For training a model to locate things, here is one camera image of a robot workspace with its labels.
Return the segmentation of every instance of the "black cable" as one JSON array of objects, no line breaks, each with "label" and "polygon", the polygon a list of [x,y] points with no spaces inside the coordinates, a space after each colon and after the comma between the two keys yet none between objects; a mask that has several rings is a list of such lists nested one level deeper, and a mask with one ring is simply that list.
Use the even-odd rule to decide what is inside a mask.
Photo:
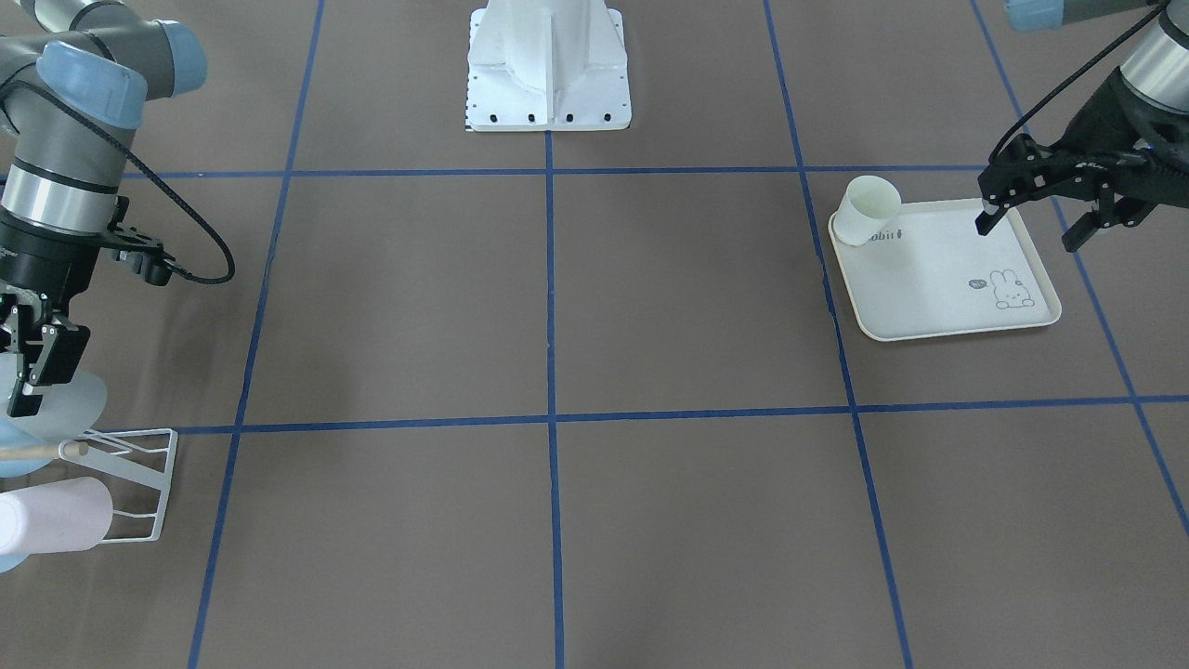
[{"label": "black cable", "polygon": [[1084,65],[1082,65],[1081,69],[1078,69],[1076,72],[1069,75],[1069,78],[1067,78],[1065,81],[1061,82],[1061,84],[1058,84],[1057,88],[1053,88],[1051,93],[1049,93],[1048,95],[1045,95],[1044,99],[1042,99],[1039,102],[1037,102],[1037,105],[1034,107],[1032,107],[1031,109],[1028,109],[1028,113],[1026,113],[1023,116],[1020,116],[1020,120],[1015,121],[1015,125],[1013,125],[1011,127],[1011,130],[1008,130],[1007,132],[1004,133],[1004,137],[1002,137],[1002,139],[999,140],[999,144],[995,144],[995,149],[992,150],[990,157],[987,158],[987,162],[990,163],[990,164],[993,164],[993,165],[1006,166],[1006,163],[1001,163],[996,158],[999,157],[999,153],[1004,150],[1004,146],[1007,146],[1007,143],[1011,141],[1012,135],[1015,134],[1015,132],[1019,131],[1021,127],[1024,127],[1025,124],[1027,124],[1030,120],[1032,120],[1032,116],[1037,115],[1037,113],[1039,113],[1040,109],[1045,108],[1045,106],[1048,106],[1049,102],[1051,102],[1053,97],[1056,97],[1057,95],[1061,95],[1075,81],[1077,81],[1078,78],[1081,78],[1083,74],[1090,71],[1090,69],[1093,69],[1094,65],[1096,65],[1100,62],[1102,62],[1102,58],[1106,58],[1108,55],[1111,55],[1112,51],[1114,51],[1115,49],[1118,49],[1124,42],[1127,42],[1137,32],[1144,30],[1144,26],[1146,26],[1147,24],[1150,24],[1153,20],[1156,20],[1156,18],[1159,17],[1162,12],[1164,12],[1164,8],[1169,6],[1169,2],[1171,2],[1171,0],[1162,0],[1160,4],[1157,5],[1155,10],[1152,10],[1151,12],[1149,12],[1147,15],[1145,15],[1143,19],[1140,19],[1139,23],[1137,23],[1135,25],[1133,25],[1130,29],[1127,29],[1126,32],[1124,32],[1118,38],[1115,38],[1114,42],[1112,42],[1111,44],[1108,44],[1106,49],[1099,51],[1099,53],[1096,56],[1094,56],[1093,58],[1090,58],[1090,61],[1088,63],[1086,63]]},{"label": "black cable", "polygon": [[149,181],[153,183],[153,185],[161,189],[161,191],[164,193],[165,196],[168,196],[170,200],[172,200],[174,203],[178,206],[178,208],[185,212],[187,215],[189,215],[191,219],[194,219],[195,222],[199,223],[199,227],[201,227],[202,231],[206,232],[208,236],[210,236],[210,239],[215,242],[215,245],[219,246],[219,250],[222,251],[224,259],[227,261],[227,273],[218,278],[197,276],[190,272],[189,270],[184,269],[180,264],[166,259],[165,266],[169,267],[171,272],[181,276],[187,280],[193,280],[194,283],[202,283],[207,285],[226,283],[231,280],[233,276],[235,276],[235,258],[232,255],[231,248],[227,246],[227,242],[224,241],[224,238],[219,234],[219,232],[215,231],[215,228],[212,227],[210,223],[207,222],[205,217],[202,217],[202,214],[194,210],[194,207],[191,207],[189,202],[187,202],[184,198],[182,198],[181,195],[178,195],[172,188],[170,188],[169,184],[165,183],[157,175],[157,172],[150,169],[149,165],[144,163],[144,160],[138,158],[137,154],[133,153],[131,149],[125,146],[124,143],[121,143],[119,139],[112,137],[109,132],[92,122],[87,116],[82,115],[80,112],[75,111],[73,107],[70,107],[62,100],[58,100],[58,97],[52,93],[50,93],[49,90],[45,90],[44,88],[30,83],[27,81],[10,80],[4,86],[0,86],[0,102],[7,99],[8,95],[11,95],[12,91],[15,90],[17,88],[27,89],[38,95],[39,97],[46,100],[48,102],[61,109],[63,113],[69,115],[71,119],[78,121],[78,124],[81,124],[83,127],[92,131],[95,135],[111,144],[112,147],[114,147],[117,151],[122,153],[124,157],[128,159],[128,162],[136,165],[137,169],[139,169],[140,172],[144,173],[149,178]]}]

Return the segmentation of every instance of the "white tray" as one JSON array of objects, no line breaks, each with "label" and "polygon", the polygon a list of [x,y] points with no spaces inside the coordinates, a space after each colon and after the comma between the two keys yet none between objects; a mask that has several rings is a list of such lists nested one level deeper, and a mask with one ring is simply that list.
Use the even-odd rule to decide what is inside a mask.
[{"label": "white tray", "polygon": [[1017,209],[987,236],[982,200],[906,203],[880,234],[830,240],[858,327],[877,342],[1052,324],[1061,299]]}]

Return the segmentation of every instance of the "light blue cap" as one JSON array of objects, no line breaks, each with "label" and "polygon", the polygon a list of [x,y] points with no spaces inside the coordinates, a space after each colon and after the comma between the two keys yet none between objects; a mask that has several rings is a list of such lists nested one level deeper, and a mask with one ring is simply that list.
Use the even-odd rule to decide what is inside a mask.
[{"label": "light blue cap", "polygon": [[[17,428],[7,418],[0,417],[0,449],[36,447],[40,443],[42,440],[38,440],[37,437],[33,437],[24,430]],[[48,460],[15,460],[0,462],[0,479],[24,476],[37,472],[49,463],[50,461]]]},{"label": "light blue cap", "polygon": [[1056,30],[1065,19],[1065,0],[1007,0],[1007,20],[1020,32]]},{"label": "light blue cap", "polygon": [[108,125],[136,130],[149,95],[140,72],[64,42],[50,42],[37,74],[71,107]]},{"label": "light blue cap", "polygon": [[18,564],[25,562],[27,555],[0,555],[0,574],[10,569],[15,569]]},{"label": "light blue cap", "polygon": [[177,21],[157,21],[165,30],[169,49],[174,52],[174,93],[197,90],[207,82],[207,52],[194,31]]}]

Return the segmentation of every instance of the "bunny logo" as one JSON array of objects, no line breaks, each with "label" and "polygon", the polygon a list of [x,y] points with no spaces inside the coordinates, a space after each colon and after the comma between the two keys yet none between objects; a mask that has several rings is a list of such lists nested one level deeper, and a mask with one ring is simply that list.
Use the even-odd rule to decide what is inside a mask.
[{"label": "bunny logo", "polygon": [[1015,309],[1036,304],[1032,292],[1011,269],[990,272],[990,284],[995,286],[995,305],[1001,309]]}]

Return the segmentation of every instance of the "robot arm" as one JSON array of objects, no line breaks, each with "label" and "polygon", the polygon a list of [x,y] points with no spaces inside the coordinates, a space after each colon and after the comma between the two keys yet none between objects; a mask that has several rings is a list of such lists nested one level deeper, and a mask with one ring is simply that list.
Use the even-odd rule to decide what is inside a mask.
[{"label": "robot arm", "polygon": [[1063,195],[1093,203],[1062,238],[1072,252],[1099,229],[1139,225],[1158,204],[1189,207],[1189,0],[1160,2],[1133,30],[1151,20],[1061,139],[1045,146],[1019,134],[995,149],[979,176],[980,234],[1011,207]]},{"label": "robot arm", "polygon": [[100,250],[153,285],[184,272],[161,241],[122,225],[118,189],[144,102],[206,78],[181,24],[112,0],[17,1],[49,33],[0,38],[0,127],[17,138],[0,196],[0,353],[19,361],[17,379],[0,380],[13,385],[12,417],[36,415],[45,391],[74,377],[90,332],[69,320],[70,299]]}]

